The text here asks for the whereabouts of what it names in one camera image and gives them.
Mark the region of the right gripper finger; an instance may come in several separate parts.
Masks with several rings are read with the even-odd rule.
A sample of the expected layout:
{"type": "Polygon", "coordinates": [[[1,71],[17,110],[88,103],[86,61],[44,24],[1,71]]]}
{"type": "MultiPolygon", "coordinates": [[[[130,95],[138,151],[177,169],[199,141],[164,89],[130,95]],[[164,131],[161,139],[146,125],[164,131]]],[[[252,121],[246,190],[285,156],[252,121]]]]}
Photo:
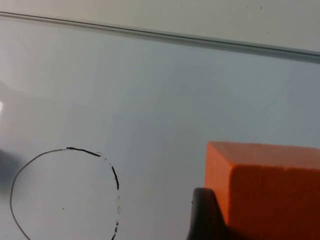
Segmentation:
{"type": "Polygon", "coordinates": [[[193,191],[188,240],[227,240],[228,233],[215,193],[209,188],[193,191]]]}

